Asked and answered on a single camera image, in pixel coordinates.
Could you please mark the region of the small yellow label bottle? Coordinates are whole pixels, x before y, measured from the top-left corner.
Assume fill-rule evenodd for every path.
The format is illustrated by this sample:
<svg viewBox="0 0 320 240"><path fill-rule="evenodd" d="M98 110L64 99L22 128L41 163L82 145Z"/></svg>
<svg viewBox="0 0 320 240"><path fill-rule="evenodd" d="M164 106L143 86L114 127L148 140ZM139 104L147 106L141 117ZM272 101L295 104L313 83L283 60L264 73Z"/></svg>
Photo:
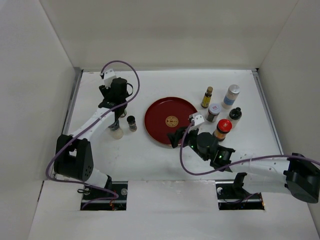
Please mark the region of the small yellow label bottle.
<svg viewBox="0 0 320 240"><path fill-rule="evenodd" d="M201 107L202 108L208 108L211 102L211 97L212 97L212 93L213 93L214 88L212 86L209 86L206 89L206 92L202 98L202 102L201 102Z"/></svg>

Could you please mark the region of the red lid sauce jar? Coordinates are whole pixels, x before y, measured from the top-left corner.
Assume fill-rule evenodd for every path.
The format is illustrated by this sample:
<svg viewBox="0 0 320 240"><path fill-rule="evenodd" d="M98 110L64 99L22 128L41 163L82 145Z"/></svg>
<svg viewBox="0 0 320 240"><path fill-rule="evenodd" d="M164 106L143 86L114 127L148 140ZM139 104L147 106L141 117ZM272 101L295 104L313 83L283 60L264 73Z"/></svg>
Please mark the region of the red lid sauce jar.
<svg viewBox="0 0 320 240"><path fill-rule="evenodd" d="M221 119L213 132L213 136L218 139L218 141L223 141L226 135L232 130L232 123L228 119Z"/></svg>

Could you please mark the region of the red round tray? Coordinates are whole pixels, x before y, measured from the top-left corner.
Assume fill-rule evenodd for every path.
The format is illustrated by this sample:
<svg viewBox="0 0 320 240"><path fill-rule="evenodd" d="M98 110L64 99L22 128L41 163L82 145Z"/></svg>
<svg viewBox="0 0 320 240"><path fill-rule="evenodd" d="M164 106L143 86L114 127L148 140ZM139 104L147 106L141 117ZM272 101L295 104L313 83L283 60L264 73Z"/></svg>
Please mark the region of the red round tray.
<svg viewBox="0 0 320 240"><path fill-rule="evenodd" d="M144 126L156 142L170 146L167 134L173 134L189 125L189 116L197 109L187 100L179 97L164 97L152 103L145 112Z"/></svg>

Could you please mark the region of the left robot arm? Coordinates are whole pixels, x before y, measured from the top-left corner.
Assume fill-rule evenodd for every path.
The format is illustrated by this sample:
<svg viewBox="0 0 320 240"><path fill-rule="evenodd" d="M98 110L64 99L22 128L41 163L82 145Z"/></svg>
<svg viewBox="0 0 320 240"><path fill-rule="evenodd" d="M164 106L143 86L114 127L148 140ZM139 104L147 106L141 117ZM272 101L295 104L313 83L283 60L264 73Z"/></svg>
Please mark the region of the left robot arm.
<svg viewBox="0 0 320 240"><path fill-rule="evenodd" d="M93 116L71 135L62 134L57 139L54 172L95 186L96 195L103 200L112 195L112 178L95 168L92 146L106 130L118 139L122 137L119 118L126 112L126 101L131 96L128 86L132 87L121 77L113 79L109 87L101 85L103 100Z"/></svg>

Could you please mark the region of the tall blue label shaker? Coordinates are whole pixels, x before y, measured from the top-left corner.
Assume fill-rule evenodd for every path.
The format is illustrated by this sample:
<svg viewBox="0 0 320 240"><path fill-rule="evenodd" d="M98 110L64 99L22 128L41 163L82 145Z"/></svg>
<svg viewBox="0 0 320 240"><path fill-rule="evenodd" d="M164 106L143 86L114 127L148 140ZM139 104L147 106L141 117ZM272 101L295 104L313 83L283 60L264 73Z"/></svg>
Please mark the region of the tall blue label shaker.
<svg viewBox="0 0 320 240"><path fill-rule="evenodd" d="M224 96L224 99L222 101L222 107L224 109L230 109L234 102L236 101L238 95L240 93L240 87L236 84L232 84L228 87L228 90Z"/></svg>

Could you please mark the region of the green label sauce bottle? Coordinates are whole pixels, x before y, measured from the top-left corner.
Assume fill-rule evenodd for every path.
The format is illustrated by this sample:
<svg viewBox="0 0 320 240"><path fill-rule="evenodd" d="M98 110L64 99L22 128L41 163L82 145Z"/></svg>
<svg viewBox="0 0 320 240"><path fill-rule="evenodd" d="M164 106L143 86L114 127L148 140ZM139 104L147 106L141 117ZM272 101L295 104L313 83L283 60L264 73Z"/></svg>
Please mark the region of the green label sauce bottle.
<svg viewBox="0 0 320 240"><path fill-rule="evenodd" d="M123 116L126 116L127 111L126 111L127 105L120 106L116 108L114 112L114 124L119 120L119 118L122 118Z"/></svg>

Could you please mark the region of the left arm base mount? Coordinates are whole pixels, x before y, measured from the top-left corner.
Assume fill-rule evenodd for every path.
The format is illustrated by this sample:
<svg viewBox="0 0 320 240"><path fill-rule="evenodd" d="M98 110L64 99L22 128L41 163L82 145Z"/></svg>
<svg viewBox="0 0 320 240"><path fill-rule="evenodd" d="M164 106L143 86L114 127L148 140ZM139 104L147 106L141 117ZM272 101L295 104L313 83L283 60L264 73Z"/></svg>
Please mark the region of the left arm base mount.
<svg viewBox="0 0 320 240"><path fill-rule="evenodd" d="M128 182L113 181L111 186L116 196L112 193L98 190L92 187L78 189L81 194L81 211L125 211L127 209Z"/></svg>

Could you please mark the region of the salt grinder clear lid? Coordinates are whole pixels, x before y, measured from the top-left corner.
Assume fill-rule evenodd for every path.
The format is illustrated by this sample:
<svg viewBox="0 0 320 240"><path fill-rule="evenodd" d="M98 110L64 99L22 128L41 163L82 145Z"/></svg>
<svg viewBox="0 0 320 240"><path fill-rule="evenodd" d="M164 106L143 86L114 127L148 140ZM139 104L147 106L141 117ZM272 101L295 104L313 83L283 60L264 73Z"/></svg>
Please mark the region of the salt grinder clear lid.
<svg viewBox="0 0 320 240"><path fill-rule="evenodd" d="M111 124L108 127L108 129L110 130L111 136L116 140L121 139L124 135L124 132L123 132L122 128L120 127L119 120L116 120L113 124Z"/></svg>

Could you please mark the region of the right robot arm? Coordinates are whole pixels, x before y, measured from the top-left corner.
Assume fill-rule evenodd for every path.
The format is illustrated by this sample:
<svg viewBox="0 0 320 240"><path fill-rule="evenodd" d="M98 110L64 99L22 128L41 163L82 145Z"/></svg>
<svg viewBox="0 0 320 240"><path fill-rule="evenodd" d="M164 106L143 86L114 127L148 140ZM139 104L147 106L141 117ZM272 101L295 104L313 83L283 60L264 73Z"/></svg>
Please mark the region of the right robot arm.
<svg viewBox="0 0 320 240"><path fill-rule="evenodd" d="M235 173L232 192L247 194L281 193L305 203L316 204L320 197L319 164L301 154L254 156L219 144L209 132L181 127L167 137L173 148L190 147L215 172Z"/></svg>

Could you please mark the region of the white lid spice jar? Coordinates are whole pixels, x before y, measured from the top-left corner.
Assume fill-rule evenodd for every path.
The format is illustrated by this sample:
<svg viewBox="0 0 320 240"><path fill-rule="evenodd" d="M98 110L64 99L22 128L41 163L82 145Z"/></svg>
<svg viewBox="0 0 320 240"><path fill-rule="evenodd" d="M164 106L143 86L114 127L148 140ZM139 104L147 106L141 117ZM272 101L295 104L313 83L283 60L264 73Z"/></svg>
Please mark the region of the white lid spice jar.
<svg viewBox="0 0 320 240"><path fill-rule="evenodd" d="M205 119L210 123L215 122L217 120L221 110L222 110L222 106L219 103L210 104L208 107L208 111L205 116Z"/></svg>

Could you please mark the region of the small black cap spice jar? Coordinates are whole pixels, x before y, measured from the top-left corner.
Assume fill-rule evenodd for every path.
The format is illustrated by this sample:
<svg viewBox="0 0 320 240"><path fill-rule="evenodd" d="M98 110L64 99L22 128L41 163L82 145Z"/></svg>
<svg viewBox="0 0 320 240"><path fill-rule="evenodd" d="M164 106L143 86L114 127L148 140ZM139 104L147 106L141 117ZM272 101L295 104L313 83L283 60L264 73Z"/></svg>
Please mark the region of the small black cap spice jar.
<svg viewBox="0 0 320 240"><path fill-rule="evenodd" d="M136 125L136 118L133 115L130 115L127 117L127 123L129 126L129 130L131 132L135 132L137 130L137 125Z"/></svg>

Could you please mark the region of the black cap round bottle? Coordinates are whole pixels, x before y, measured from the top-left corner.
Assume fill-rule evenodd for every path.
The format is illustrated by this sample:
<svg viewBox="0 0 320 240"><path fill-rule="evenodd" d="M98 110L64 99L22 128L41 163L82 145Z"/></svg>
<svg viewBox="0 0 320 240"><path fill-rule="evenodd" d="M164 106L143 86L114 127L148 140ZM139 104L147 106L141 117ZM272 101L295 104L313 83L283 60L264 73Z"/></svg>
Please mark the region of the black cap round bottle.
<svg viewBox="0 0 320 240"><path fill-rule="evenodd" d="M236 127L236 125L240 121L241 117L242 117L242 110L240 107L233 108L229 112L227 119L231 122L232 129L234 129Z"/></svg>

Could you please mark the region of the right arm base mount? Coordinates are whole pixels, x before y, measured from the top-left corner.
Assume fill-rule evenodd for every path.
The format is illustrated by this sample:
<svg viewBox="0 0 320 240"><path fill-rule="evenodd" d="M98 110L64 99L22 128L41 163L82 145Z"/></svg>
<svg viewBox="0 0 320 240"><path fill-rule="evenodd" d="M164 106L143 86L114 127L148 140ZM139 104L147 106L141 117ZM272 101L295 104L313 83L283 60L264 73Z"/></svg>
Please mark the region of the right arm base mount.
<svg viewBox="0 0 320 240"><path fill-rule="evenodd" d="M232 180L215 182L217 204L220 211L265 210L261 193L248 193L235 189Z"/></svg>

